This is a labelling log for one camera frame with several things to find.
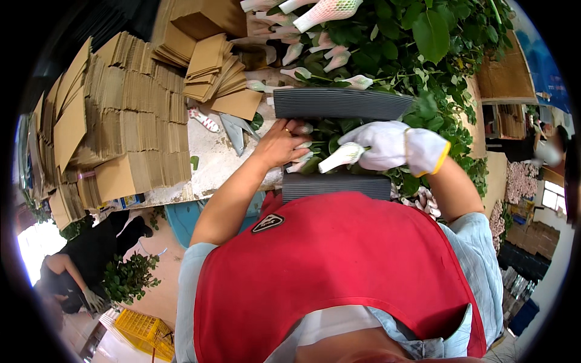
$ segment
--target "white glove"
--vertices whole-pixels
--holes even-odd
[[[448,151],[450,142],[424,128],[410,128],[399,121],[376,121],[349,131],[339,139],[371,149],[361,155],[359,164],[368,170],[388,170],[404,164],[416,178],[435,174]]]
[[[89,287],[85,287],[83,295],[87,299],[87,304],[89,304],[91,309],[100,311],[103,308],[103,298],[91,291]]]

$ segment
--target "hand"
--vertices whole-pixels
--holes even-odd
[[[410,128],[399,121],[376,121],[352,130],[339,144],[356,142],[371,146],[361,155],[359,164],[368,170],[388,170],[408,164],[412,175],[435,174],[442,165],[450,143],[423,128]]]
[[[295,127],[303,124],[304,122],[295,119],[291,121],[285,118],[277,120],[266,135],[260,139],[250,158],[258,160],[265,166],[266,170],[270,170],[305,155],[309,152],[308,148],[296,150],[295,148],[303,142],[310,141],[310,136],[293,136],[291,134]]]
[[[103,308],[103,298],[91,291],[89,287],[85,287],[83,295],[85,296],[85,299],[87,299],[89,308],[96,311],[100,311]]]

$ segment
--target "stack of cardboard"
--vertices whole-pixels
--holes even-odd
[[[189,180],[183,77],[152,60],[149,44],[128,33],[117,34],[94,54],[90,49],[89,39],[75,58],[83,61],[73,62],[55,84],[55,101],[45,102],[58,119],[53,138],[56,169],[63,171],[56,172],[60,183],[75,184],[80,205],[91,209]],[[76,75],[72,86],[62,88],[71,79],[69,72]],[[104,172],[127,175],[119,168],[128,168],[135,179],[120,181]],[[76,180],[80,172],[93,169],[94,177]]]
[[[530,225],[513,224],[508,230],[507,241],[528,253],[537,253],[553,258],[553,253],[559,242],[560,232],[542,222],[532,222]]]
[[[246,14],[239,0],[175,0],[171,22],[194,39],[205,39],[219,33],[243,38]]]
[[[86,215],[76,183],[59,185],[48,204],[51,206],[52,218],[61,231]]]
[[[101,206],[101,204],[103,204],[103,200],[99,194],[99,188],[97,187],[97,178],[95,178],[94,172],[92,175],[79,177],[79,180],[77,181],[77,188],[78,195],[81,199],[81,202],[83,203],[83,208],[96,210]]]
[[[170,22],[175,0],[161,0],[151,36],[151,56],[176,67],[187,68],[196,40]]]
[[[205,102],[246,88],[244,65],[231,49],[226,34],[199,41],[189,62],[184,95]]]

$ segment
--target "cardboard sheet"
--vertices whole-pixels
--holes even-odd
[[[78,93],[71,100],[63,116],[56,123],[54,133],[55,165],[64,170],[87,133],[84,92]]]
[[[128,154],[95,168],[99,195],[103,201],[136,194]]]
[[[245,120],[252,120],[261,98],[262,93],[244,89],[243,91],[210,100],[206,104],[214,111],[228,113]]]
[[[70,103],[70,100],[74,98],[82,84],[83,72],[87,66],[89,52],[91,51],[91,40],[92,37],[89,37],[85,41],[66,73],[62,76],[59,85],[59,92],[56,95],[57,119],[59,118],[59,115],[62,114],[65,103]]]
[[[60,188],[56,188],[55,193],[51,195],[51,198],[48,200],[48,204],[51,207],[52,219],[55,221],[59,230],[62,231],[71,223],[71,218],[64,206],[64,200]]]
[[[223,33],[200,40],[193,50],[187,75],[195,77],[204,74],[205,71],[216,69],[218,63],[221,63],[225,42],[226,34]]]
[[[237,38],[247,35],[246,15],[239,0],[175,0],[170,20],[195,39],[218,33]]]

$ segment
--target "flattened cardboard box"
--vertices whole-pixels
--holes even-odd
[[[246,14],[239,0],[175,0],[171,22],[194,39],[219,33],[246,36]]]
[[[175,0],[161,0],[151,37],[151,56],[173,66],[187,68],[196,39],[170,22]]]

